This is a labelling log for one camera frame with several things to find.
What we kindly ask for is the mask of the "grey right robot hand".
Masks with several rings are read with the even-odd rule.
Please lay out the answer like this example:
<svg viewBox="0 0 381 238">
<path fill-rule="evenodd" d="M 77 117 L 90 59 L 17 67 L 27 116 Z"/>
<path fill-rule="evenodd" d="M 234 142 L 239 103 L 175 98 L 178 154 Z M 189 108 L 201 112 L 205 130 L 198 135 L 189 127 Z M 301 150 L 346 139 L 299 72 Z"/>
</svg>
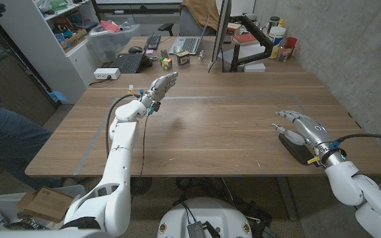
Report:
<svg viewBox="0 0 381 238">
<path fill-rule="evenodd" d="M 329 132 L 316 120 L 293 110 L 275 112 L 295 125 L 297 132 L 273 124 L 278 138 L 290 154 L 303 165 L 331 167 L 346 161 L 346 153 L 332 148 Z"/>
</svg>

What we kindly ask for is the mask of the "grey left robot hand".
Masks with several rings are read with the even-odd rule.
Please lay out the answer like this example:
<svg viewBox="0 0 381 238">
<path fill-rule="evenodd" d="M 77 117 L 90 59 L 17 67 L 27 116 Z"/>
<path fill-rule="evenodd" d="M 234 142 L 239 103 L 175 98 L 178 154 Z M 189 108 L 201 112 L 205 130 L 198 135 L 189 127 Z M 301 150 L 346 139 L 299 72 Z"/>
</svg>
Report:
<svg viewBox="0 0 381 238">
<path fill-rule="evenodd" d="M 178 72 L 172 72 L 155 79 L 147 91 L 140 98 L 140 102 L 149 108 L 154 102 L 159 102 L 164 98 L 166 92 L 175 85 L 177 80 Z"/>
</svg>

